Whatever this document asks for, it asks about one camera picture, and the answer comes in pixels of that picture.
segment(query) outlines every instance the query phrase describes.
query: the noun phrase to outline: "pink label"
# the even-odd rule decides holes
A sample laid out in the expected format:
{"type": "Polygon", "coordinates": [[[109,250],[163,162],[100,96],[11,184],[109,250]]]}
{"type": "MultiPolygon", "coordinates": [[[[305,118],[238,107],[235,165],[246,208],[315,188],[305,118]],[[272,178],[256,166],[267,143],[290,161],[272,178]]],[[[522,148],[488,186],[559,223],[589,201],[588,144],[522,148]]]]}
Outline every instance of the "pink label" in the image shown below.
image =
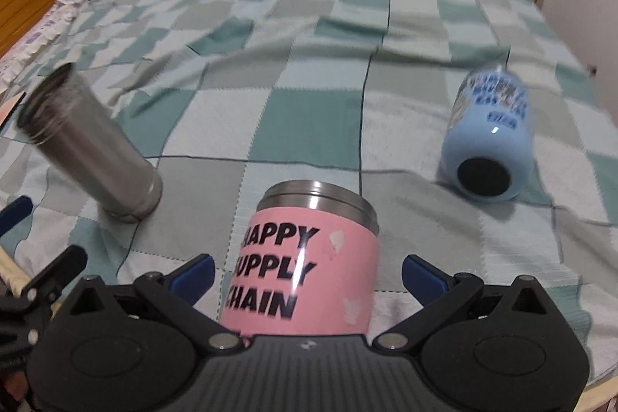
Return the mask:
{"type": "Polygon", "coordinates": [[[308,208],[257,212],[221,324],[242,335],[366,334],[379,244],[365,227],[308,208]]]}

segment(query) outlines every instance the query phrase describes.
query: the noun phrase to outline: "pink tumbler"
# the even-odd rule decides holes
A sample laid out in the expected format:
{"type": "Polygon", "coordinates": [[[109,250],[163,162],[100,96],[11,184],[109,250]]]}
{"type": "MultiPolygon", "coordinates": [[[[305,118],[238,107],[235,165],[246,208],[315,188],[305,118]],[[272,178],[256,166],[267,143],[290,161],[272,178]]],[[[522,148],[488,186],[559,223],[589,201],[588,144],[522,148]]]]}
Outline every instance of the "pink tumbler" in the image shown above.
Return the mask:
{"type": "Polygon", "coordinates": [[[324,182],[271,187],[251,218],[221,323],[240,335],[366,334],[378,222],[358,194],[324,182]]]}

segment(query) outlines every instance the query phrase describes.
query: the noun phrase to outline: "bedsheet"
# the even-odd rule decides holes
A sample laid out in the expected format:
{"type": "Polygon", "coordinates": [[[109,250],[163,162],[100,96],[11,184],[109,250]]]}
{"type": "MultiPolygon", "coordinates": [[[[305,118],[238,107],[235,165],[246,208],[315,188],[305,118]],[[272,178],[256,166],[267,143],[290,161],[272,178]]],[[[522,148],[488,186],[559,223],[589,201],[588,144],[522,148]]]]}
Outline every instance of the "bedsheet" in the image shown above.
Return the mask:
{"type": "Polygon", "coordinates": [[[32,60],[33,55],[69,27],[76,13],[76,6],[59,0],[34,27],[0,57],[0,96],[32,60]]]}
{"type": "Polygon", "coordinates": [[[103,0],[9,95],[66,61],[157,166],[164,194],[141,224],[116,222],[9,122],[0,202],[28,194],[36,209],[2,246],[28,273],[70,243],[109,283],[207,252],[216,282],[198,307],[216,317],[263,192],[318,179],[378,213],[370,338],[419,308],[400,273],[416,253],[491,283],[537,276],[586,347],[591,382],[615,371],[618,131],[529,0],[103,0]],[[438,165],[459,84],[490,61],[529,89],[537,166],[516,199],[479,205],[438,165]]]}

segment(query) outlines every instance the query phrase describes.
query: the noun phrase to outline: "light blue water bottle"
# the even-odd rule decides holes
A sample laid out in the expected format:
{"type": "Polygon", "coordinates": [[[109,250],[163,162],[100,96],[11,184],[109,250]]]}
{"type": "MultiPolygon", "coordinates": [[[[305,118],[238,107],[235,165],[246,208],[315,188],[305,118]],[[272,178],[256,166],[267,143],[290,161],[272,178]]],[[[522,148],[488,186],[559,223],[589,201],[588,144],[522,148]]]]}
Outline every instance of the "light blue water bottle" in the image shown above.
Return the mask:
{"type": "Polygon", "coordinates": [[[501,65],[472,72],[459,88],[441,168],[470,199],[517,196],[534,167],[533,119],[521,80],[501,65]]]}

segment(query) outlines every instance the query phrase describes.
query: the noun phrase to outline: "stainless steel rim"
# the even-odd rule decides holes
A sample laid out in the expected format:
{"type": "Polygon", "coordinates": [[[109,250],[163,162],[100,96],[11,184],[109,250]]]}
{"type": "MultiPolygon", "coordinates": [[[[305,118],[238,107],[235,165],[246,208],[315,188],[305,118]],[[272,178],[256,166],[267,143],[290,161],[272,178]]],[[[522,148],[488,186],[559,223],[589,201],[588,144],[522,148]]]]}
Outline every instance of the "stainless steel rim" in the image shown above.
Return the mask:
{"type": "Polygon", "coordinates": [[[41,81],[24,102],[16,126],[34,145],[44,144],[63,126],[81,100],[81,78],[66,63],[41,81]]]}
{"type": "Polygon", "coordinates": [[[137,207],[137,209],[133,210],[130,214],[119,215],[112,213],[112,215],[117,218],[121,222],[127,222],[128,224],[134,224],[135,222],[140,222],[149,216],[157,206],[159,206],[159,202],[161,201],[161,197],[163,196],[163,180],[159,175],[159,172],[153,168],[152,171],[153,180],[148,189],[148,193],[144,197],[144,201],[137,207]]]}
{"type": "Polygon", "coordinates": [[[373,206],[364,197],[338,185],[313,180],[280,182],[266,191],[257,209],[282,206],[325,211],[352,220],[376,236],[379,233],[373,206]]]}

